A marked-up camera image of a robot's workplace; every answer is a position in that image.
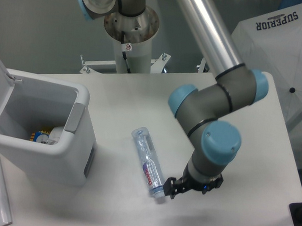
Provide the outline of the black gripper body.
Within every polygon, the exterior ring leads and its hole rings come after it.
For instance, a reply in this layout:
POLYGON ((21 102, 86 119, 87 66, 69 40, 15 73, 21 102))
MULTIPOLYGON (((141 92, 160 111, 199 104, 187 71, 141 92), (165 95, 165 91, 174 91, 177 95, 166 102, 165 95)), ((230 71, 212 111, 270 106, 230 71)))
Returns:
POLYGON ((189 173, 188 167, 185 167, 182 178, 187 183, 188 191, 189 190, 201 191, 202 194, 204 195, 208 192, 208 190, 207 190, 208 184, 209 184, 212 176, 211 177, 202 176, 202 181, 198 181, 198 180, 194 179, 192 177, 192 175, 189 173))

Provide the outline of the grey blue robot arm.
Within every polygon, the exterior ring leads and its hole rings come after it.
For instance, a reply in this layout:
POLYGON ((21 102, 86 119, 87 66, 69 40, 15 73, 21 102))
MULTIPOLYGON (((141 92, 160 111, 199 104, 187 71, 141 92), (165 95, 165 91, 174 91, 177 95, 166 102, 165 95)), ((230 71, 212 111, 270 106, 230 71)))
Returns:
MULTIPOLYGON (((151 59, 134 55, 136 46, 151 40, 158 31, 159 19, 146 0, 77 0, 88 20, 104 19, 107 34, 116 42, 118 73, 148 73, 151 59)), ((262 100, 268 93, 268 81, 258 70, 249 70, 212 0, 177 0, 199 47, 215 75, 215 84, 199 90, 183 85, 168 100, 194 146, 181 178, 168 178, 164 194, 173 198, 189 190, 203 194, 219 188, 222 171, 234 159, 241 136, 221 117, 262 100)))

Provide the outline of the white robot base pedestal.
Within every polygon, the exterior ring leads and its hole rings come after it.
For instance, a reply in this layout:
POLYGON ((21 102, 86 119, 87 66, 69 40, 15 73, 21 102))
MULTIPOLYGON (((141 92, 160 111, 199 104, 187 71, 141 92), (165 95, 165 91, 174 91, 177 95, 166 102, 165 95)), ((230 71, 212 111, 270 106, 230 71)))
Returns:
POLYGON ((152 40, 159 29, 159 17, 150 7, 135 17, 126 17, 119 12, 105 17, 104 27, 111 37, 116 64, 122 58, 128 60, 131 70, 144 67, 150 70, 152 40))

